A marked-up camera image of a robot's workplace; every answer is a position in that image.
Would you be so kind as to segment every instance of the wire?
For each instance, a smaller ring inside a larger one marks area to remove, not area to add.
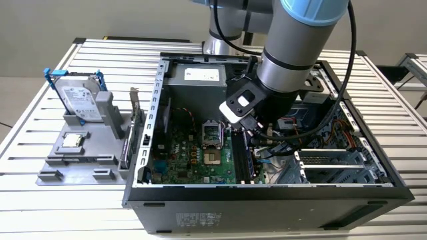
[[[292,121],[294,121],[295,133],[296,133],[296,135],[300,135],[299,129],[298,129],[296,117],[282,117],[280,119],[282,119],[282,120],[292,120]]]
[[[417,106],[415,106],[415,110],[418,110],[418,109],[421,108],[423,102],[425,102],[425,100],[421,100],[421,101],[418,102],[418,104],[417,104]]]
[[[350,126],[350,125],[349,125],[347,122],[345,122],[343,120],[338,120],[338,119],[335,119],[335,120],[333,121],[331,134],[330,134],[330,136],[329,136],[329,138],[327,138],[327,140],[326,140],[325,143],[329,144],[330,141],[333,140],[334,133],[335,133],[335,123],[339,123],[339,125],[341,125],[341,130],[342,130],[342,133],[345,134],[346,138],[347,138],[349,145],[350,145],[353,148],[355,148],[355,147],[357,147],[357,142],[355,142],[354,138],[351,137],[350,132],[345,130],[345,125],[347,125],[347,126]]]
[[[275,184],[278,182],[278,180],[272,183],[272,179],[275,178],[275,176],[283,172],[283,170],[286,169],[286,166],[283,166],[283,168],[271,176],[271,178],[268,179],[268,184]]]
[[[190,114],[190,117],[191,117],[191,120],[192,120],[192,128],[194,128],[194,131],[196,131],[196,121],[195,121],[195,116],[194,116],[192,112],[184,107],[176,107],[174,109],[175,110],[183,110]]]
[[[260,159],[260,160],[258,160],[258,162],[262,163],[262,164],[270,164],[270,165],[274,166],[276,169],[282,169],[282,168],[283,168],[283,167],[280,167],[280,166],[276,166],[276,165],[272,163],[272,161],[268,160],[268,159]]]
[[[341,106],[341,102],[342,102],[343,97],[345,97],[345,93],[346,93],[350,77],[353,75],[355,57],[357,57],[358,29],[357,29],[357,16],[355,16],[355,9],[354,9],[354,5],[353,5],[353,1],[349,2],[349,15],[350,15],[350,25],[351,25],[351,51],[350,51],[349,67],[347,67],[347,73],[346,73],[345,81],[342,83],[342,87],[341,87],[341,90],[339,90],[338,99],[337,99],[337,102],[334,104],[333,110],[329,113],[327,118],[325,119],[325,121],[319,124],[319,126],[315,129],[312,129],[311,131],[308,131],[306,133],[302,133],[299,135],[286,136],[286,137],[276,137],[276,136],[268,136],[267,134],[264,134],[262,132],[259,134],[259,136],[263,137],[264,139],[274,140],[274,141],[288,141],[288,140],[310,137],[318,131],[321,131],[326,127],[326,125],[331,122],[333,117],[334,117],[334,113],[338,111],[339,106]]]
[[[11,125],[8,125],[8,124],[6,124],[6,123],[3,123],[3,122],[0,122],[0,125],[3,125],[3,126],[6,126],[6,127],[8,127],[8,128],[14,128]]]
[[[415,76],[413,76],[409,80],[406,80],[406,82],[402,83],[402,85],[397,88],[397,90],[399,90],[414,78]]]
[[[219,36],[220,36],[222,40],[228,44],[228,46],[232,47],[234,49],[236,49],[238,51],[243,52],[244,54],[251,54],[251,55],[255,55],[255,56],[260,56],[262,55],[260,52],[246,50],[242,47],[238,47],[236,45],[234,45],[234,43],[231,41],[228,41],[228,39],[227,39],[227,37],[226,37],[226,35],[223,33],[222,27],[220,27],[219,0],[214,1],[214,20],[215,20],[215,26],[216,26],[216,30],[218,30]]]

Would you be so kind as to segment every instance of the metal frame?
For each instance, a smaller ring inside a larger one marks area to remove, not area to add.
[[[251,51],[263,51],[262,47],[246,48]],[[115,99],[120,100],[115,103],[120,109],[132,107],[131,101],[120,92],[124,86],[139,87],[144,91],[139,94],[142,107],[147,110],[150,98],[146,94],[154,91],[160,52],[202,53],[202,45],[88,39],[84,44],[72,45],[59,68],[74,72],[96,70],[106,72],[108,90],[114,91]],[[325,50],[319,58],[329,61],[341,81],[345,79],[349,56],[349,51]],[[319,231],[310,234],[306,232],[192,234],[192,238],[294,239],[295,234],[299,234],[299,239],[333,237],[347,240],[427,239],[427,135],[414,120],[414,114],[406,110],[413,108],[403,108],[395,98],[397,94],[391,93],[390,87],[386,87],[382,78],[375,74],[375,69],[375,66],[357,57],[347,91],[378,142],[411,188],[415,201],[351,231]],[[44,160],[40,158],[50,154],[51,145],[31,144],[54,144],[64,124],[59,120],[64,113],[58,107],[60,100],[48,100],[54,94],[47,89],[46,84],[0,146],[0,199],[4,203],[0,205],[0,217],[4,219],[0,231],[14,233],[10,237],[16,239],[34,239],[35,236],[56,239],[148,237],[136,215],[128,210],[119,210],[126,186],[39,187],[36,185],[36,174],[44,165]],[[48,132],[31,132],[36,129]]]
[[[427,87],[427,66],[414,53],[407,53],[397,64],[398,67],[405,67],[421,81],[419,83],[407,83],[402,87],[403,91],[425,92]],[[402,82],[395,84],[395,87],[402,86]]]

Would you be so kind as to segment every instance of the black cable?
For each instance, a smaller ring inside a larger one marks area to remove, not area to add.
[[[418,104],[417,104],[417,106],[415,106],[415,110],[418,110],[418,109],[421,108],[423,102],[425,102],[423,100],[421,100],[421,101],[418,102]]]
[[[397,88],[397,90],[399,90],[414,78],[415,76],[413,76],[409,80],[406,80],[406,82]]]
[[[312,129],[311,131],[308,131],[308,132],[306,132],[303,134],[294,135],[294,136],[286,136],[286,137],[278,137],[278,136],[268,136],[266,133],[260,133],[259,136],[263,137],[264,139],[268,139],[268,140],[272,140],[272,141],[288,141],[288,140],[294,140],[294,139],[311,137],[311,135],[314,135],[318,131],[321,131],[326,127],[326,125],[331,122],[334,114],[335,114],[335,112],[338,111],[338,109],[341,107],[341,102],[342,102],[343,97],[345,97],[345,93],[346,93],[350,77],[353,75],[355,57],[357,57],[358,30],[357,30],[357,16],[355,16],[355,9],[354,9],[354,5],[353,5],[353,1],[350,1],[350,3],[349,3],[349,15],[350,15],[350,25],[351,25],[350,61],[349,61],[349,67],[347,67],[347,73],[346,73],[345,81],[342,83],[342,87],[341,87],[341,90],[339,90],[338,99],[337,99],[337,102],[334,104],[333,110],[331,110],[327,118],[325,119],[325,121],[319,124],[319,126],[315,129]]]
[[[3,122],[0,122],[0,125],[3,125],[3,126],[6,126],[6,127],[8,127],[8,128],[14,128],[11,125],[7,125],[6,123],[3,123]]]
[[[251,54],[251,55],[255,55],[255,56],[260,56],[262,55],[260,52],[246,50],[242,47],[238,47],[236,45],[234,45],[234,43],[231,41],[228,41],[228,39],[227,39],[227,37],[226,37],[226,35],[223,33],[222,27],[220,27],[219,0],[214,1],[214,20],[215,20],[215,26],[216,26],[216,30],[218,30],[219,36],[220,36],[222,40],[228,44],[228,46],[232,47],[234,49],[236,49],[238,51],[243,52],[244,54]]]

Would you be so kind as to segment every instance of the green circuit board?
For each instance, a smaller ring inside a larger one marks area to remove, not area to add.
[[[179,130],[174,131],[166,171],[163,174],[154,174],[152,183],[164,185],[240,184],[236,182],[231,131],[224,131],[223,142],[220,150],[203,149],[202,137],[192,138]],[[266,183],[262,169],[254,182],[255,184]]]

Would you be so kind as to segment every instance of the red wire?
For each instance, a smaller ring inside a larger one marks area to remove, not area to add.
[[[294,129],[295,129],[295,133],[296,135],[300,135],[299,130],[296,128],[296,118],[295,117],[282,117],[282,120],[294,120]]]

